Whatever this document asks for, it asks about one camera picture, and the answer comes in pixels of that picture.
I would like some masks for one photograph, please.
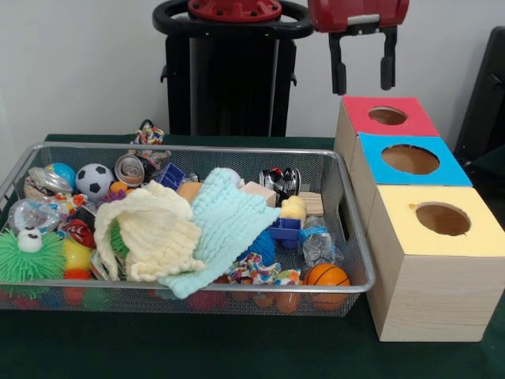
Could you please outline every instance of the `wooden block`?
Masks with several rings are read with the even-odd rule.
[[[354,149],[350,180],[365,230],[378,184],[472,186],[442,138],[366,133]]]
[[[320,193],[300,192],[298,196],[305,202],[307,216],[324,216],[323,199]]]
[[[350,172],[359,133],[438,137],[435,126],[415,98],[344,96],[340,103],[334,150]]]
[[[505,233],[475,189],[378,186],[368,225],[381,341],[479,341],[505,288]]]
[[[249,182],[245,186],[240,188],[240,191],[250,193],[252,195],[263,196],[265,198],[265,201],[267,202],[267,206],[275,208],[275,200],[277,199],[277,193],[275,193],[275,191],[272,191],[271,189],[268,189],[267,187],[263,187],[255,182]]]
[[[193,200],[195,200],[195,197],[198,194],[198,191],[200,191],[201,186],[202,183],[199,182],[182,183],[177,193],[181,197],[184,197],[191,204]]]

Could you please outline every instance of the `wire mesh basket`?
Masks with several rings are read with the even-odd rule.
[[[29,148],[0,187],[0,226],[7,226],[10,206],[23,197],[23,182],[31,167],[67,163],[79,169],[88,163],[113,168],[132,149],[170,150],[170,162],[184,172],[205,178],[215,167],[229,167],[245,182],[257,182],[259,171],[270,167],[296,167],[301,190],[320,193],[324,220],[342,251],[341,263],[348,287],[273,286],[213,283],[185,300],[157,283],[99,280],[38,280],[0,283],[0,309],[84,310],[145,313],[292,314],[345,316],[360,293],[375,281],[372,261],[361,227],[343,160],[334,152],[264,148],[202,148],[191,146],[136,146],[47,142]],[[276,248],[282,269],[302,268],[301,247]]]

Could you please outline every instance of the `red lid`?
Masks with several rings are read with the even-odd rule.
[[[353,97],[342,99],[356,135],[438,137],[429,116],[414,97]]]

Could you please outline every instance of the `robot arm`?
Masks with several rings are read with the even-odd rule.
[[[380,86],[395,86],[397,26],[405,19],[409,0],[309,0],[314,28],[329,33],[333,93],[346,93],[346,65],[342,63],[340,39],[382,32],[386,36],[380,62]]]

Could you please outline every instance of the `green tablecloth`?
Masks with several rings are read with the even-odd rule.
[[[128,142],[131,136],[50,135]],[[329,138],[168,136],[167,144],[332,148]],[[380,343],[366,298],[344,319],[0,312],[0,377],[503,378],[505,299],[481,343]]]

